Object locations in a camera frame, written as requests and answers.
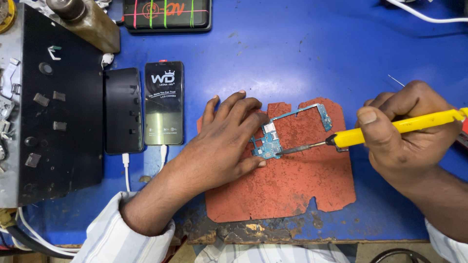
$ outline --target fingernail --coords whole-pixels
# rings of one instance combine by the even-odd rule
[[[369,124],[377,119],[377,114],[372,108],[360,108],[357,112],[360,124]]]

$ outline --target striped shirt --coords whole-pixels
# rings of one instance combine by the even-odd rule
[[[160,263],[164,260],[174,230],[170,221],[159,236],[147,237],[131,230],[119,212],[136,192],[119,192],[86,230],[87,239],[73,263]],[[452,263],[468,263],[468,244],[443,235],[426,220],[436,252]],[[334,244],[321,245],[225,245],[217,239],[206,246],[195,263],[349,263]]]

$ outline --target yellow soldering iron handle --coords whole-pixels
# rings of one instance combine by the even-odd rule
[[[400,133],[405,133],[443,125],[446,123],[450,123],[454,120],[461,121],[466,116],[468,116],[468,108],[461,108],[459,110],[446,110],[406,120],[401,120],[393,122],[393,125],[398,129]],[[334,138],[334,141],[336,143],[336,146],[340,148],[365,143],[361,128],[352,129],[348,131],[338,131],[335,134],[336,137]]]

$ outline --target black metal panel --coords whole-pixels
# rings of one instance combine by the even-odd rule
[[[23,33],[19,206],[100,183],[103,153],[101,51],[27,5]],[[54,52],[61,60],[52,59],[51,46],[61,47]],[[43,62],[52,74],[41,73]],[[37,93],[47,106],[33,100]],[[54,130],[54,121],[66,131]],[[27,146],[27,137],[38,144]],[[41,156],[35,168],[25,165],[30,153]]]

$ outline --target phone screen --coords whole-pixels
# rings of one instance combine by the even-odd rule
[[[108,154],[143,150],[140,81],[137,68],[104,72],[105,147]]]
[[[183,64],[145,65],[145,144],[183,143]]]

